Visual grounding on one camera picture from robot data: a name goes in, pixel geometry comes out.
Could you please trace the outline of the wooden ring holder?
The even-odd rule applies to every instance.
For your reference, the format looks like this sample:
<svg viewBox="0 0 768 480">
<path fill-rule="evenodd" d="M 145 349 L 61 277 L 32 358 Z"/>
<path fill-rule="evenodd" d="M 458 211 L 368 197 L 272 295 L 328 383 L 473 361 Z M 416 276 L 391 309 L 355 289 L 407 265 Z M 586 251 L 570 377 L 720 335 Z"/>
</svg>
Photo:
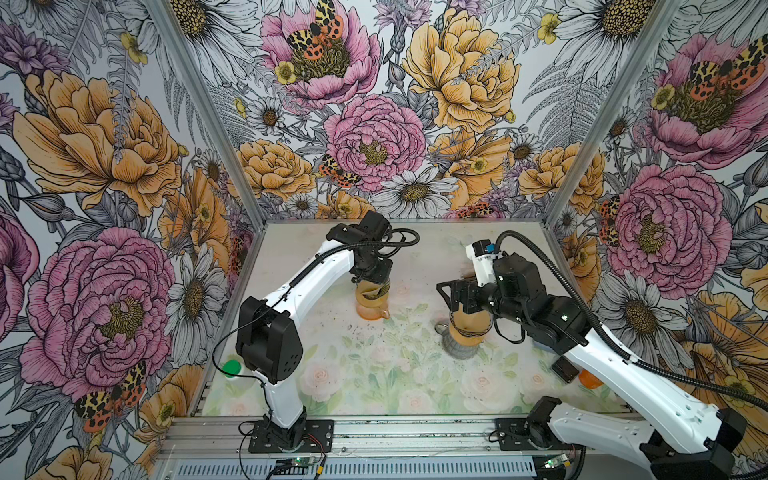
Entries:
<svg viewBox="0 0 768 480">
<path fill-rule="evenodd" d="M 464 347 L 478 346 L 485 339 L 484 335 L 477 335 L 476 332 L 473 332 L 472 336 L 462 335 L 458 330 L 455 330 L 453 327 L 449 329 L 449 335 L 454 342 Z"/>
<path fill-rule="evenodd" d="M 389 294 L 380 292 L 356 292 L 355 299 L 357 304 L 366 309 L 386 310 L 388 308 Z"/>
</svg>

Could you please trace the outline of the wooden ring holder front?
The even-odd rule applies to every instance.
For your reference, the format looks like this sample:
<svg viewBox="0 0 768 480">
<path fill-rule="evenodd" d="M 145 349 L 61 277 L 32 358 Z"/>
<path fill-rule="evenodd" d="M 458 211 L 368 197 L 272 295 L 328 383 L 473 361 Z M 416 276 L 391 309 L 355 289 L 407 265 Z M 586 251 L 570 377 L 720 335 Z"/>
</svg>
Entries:
<svg viewBox="0 0 768 480">
<path fill-rule="evenodd" d="M 485 339 L 484 335 L 477 335 L 476 332 L 473 332 L 472 336 L 462 335 L 458 330 L 455 330 L 453 327 L 449 329 L 449 335 L 454 342 L 464 347 L 478 346 Z"/>
</svg>

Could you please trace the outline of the clear grey glass carafe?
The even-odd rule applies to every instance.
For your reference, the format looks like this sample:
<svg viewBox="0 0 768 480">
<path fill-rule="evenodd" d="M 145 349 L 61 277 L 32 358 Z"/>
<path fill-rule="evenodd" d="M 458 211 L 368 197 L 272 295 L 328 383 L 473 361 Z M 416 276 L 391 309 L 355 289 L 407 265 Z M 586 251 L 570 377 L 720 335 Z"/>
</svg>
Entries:
<svg viewBox="0 0 768 480">
<path fill-rule="evenodd" d="M 479 351 L 479 346 L 465 346 L 456 341 L 450 334 L 449 326 L 445 323 L 435 325 L 435 332 L 440 335 L 443 350 L 457 360 L 468 360 Z"/>
</svg>

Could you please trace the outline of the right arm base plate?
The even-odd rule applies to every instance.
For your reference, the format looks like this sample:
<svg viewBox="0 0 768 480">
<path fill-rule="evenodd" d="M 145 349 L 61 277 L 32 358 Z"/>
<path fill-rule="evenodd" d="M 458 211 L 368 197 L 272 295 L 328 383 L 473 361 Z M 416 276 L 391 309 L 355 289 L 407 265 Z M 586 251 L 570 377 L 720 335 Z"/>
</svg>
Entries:
<svg viewBox="0 0 768 480">
<path fill-rule="evenodd" d="M 488 441 L 498 443 L 501 451 L 547 450 L 555 443 L 546 424 L 522 417 L 497 418 Z"/>
</svg>

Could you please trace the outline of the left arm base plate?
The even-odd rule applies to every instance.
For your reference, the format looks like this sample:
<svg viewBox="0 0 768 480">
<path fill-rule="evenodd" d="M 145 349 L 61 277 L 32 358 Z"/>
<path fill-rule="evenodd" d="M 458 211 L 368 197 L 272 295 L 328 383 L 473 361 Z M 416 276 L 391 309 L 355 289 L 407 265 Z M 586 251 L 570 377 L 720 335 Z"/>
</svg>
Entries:
<svg viewBox="0 0 768 480">
<path fill-rule="evenodd" d="M 334 427 L 333 420 L 299 420 L 288 429 L 260 420 L 253 427 L 247 450 L 251 454 L 329 453 Z"/>
</svg>

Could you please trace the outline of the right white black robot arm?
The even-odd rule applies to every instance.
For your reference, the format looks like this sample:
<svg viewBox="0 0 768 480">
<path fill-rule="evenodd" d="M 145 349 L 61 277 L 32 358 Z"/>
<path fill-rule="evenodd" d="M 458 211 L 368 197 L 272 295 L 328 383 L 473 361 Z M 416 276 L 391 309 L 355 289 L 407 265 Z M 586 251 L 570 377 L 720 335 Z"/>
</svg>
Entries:
<svg viewBox="0 0 768 480">
<path fill-rule="evenodd" d="M 584 411 L 542 397 L 510 431 L 540 448 L 582 445 L 632 462 L 657 479 L 729 479 L 746 430 L 736 411 L 705 404 L 639 365 L 616 337 L 594 327 L 569 296 L 547 292 L 536 264 L 518 254 L 470 253 L 476 276 L 437 284 L 450 312 L 487 313 L 518 323 L 527 337 L 597 377 L 640 420 Z"/>
</svg>

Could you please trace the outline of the orange glass carafe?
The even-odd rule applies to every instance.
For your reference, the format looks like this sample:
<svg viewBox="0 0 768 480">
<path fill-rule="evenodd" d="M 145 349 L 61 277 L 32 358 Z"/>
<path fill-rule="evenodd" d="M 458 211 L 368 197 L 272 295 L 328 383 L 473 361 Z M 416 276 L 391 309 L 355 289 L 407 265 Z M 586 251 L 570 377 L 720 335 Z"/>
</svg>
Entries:
<svg viewBox="0 0 768 480">
<path fill-rule="evenodd" d="M 358 316 L 367 321 L 378 321 L 390 318 L 389 305 L 387 301 L 376 305 L 364 305 L 357 303 L 355 310 Z"/>
</svg>

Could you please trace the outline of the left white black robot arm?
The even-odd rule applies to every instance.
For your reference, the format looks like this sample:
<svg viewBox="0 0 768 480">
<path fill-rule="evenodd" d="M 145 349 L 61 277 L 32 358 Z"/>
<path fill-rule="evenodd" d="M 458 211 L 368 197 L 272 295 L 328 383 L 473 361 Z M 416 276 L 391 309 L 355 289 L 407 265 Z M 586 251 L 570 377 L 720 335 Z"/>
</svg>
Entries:
<svg viewBox="0 0 768 480">
<path fill-rule="evenodd" d="M 291 435 L 303 430 L 306 408 L 295 375 L 304 355 L 300 327 L 339 278 L 353 277 L 362 318 L 389 316 L 393 261 L 383 251 L 391 238 L 390 222 L 372 211 L 356 224 L 339 223 L 290 280 L 263 299 L 249 297 L 241 304 L 235 349 L 262 384 L 268 427 Z"/>
</svg>

